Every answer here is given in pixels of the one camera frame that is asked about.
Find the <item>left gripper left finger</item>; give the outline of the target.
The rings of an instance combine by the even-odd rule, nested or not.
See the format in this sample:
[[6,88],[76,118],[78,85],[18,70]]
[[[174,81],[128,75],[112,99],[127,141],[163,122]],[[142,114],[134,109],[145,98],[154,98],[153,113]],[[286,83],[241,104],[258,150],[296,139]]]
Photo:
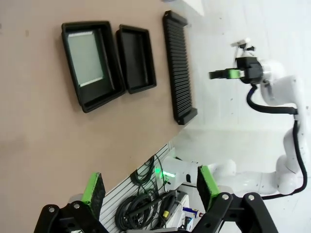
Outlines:
[[35,233],[106,233],[99,221],[106,191],[99,172],[91,174],[81,200],[74,200],[65,207],[45,205],[39,215]]

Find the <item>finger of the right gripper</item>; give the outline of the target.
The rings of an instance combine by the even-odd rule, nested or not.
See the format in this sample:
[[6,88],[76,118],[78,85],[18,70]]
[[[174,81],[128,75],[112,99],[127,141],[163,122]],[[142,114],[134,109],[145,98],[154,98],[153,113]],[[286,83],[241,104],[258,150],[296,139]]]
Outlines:
[[209,73],[209,78],[212,79],[240,79],[244,77],[244,72],[236,68],[227,68],[224,70],[216,70]]

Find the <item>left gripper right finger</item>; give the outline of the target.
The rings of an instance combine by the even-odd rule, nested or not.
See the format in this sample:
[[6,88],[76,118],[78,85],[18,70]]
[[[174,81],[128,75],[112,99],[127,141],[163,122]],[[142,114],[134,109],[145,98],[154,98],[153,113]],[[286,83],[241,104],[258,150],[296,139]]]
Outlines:
[[221,192],[207,166],[198,167],[196,187],[206,212],[193,233],[218,233],[224,222],[234,222],[242,233],[278,232],[258,193],[240,198]]

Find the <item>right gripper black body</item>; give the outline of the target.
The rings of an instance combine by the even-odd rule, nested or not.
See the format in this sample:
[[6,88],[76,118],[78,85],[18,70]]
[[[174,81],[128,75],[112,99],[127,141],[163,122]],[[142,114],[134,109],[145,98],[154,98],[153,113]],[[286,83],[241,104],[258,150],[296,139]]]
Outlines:
[[236,58],[237,68],[244,72],[240,80],[245,84],[260,84],[263,68],[257,57],[246,56]]

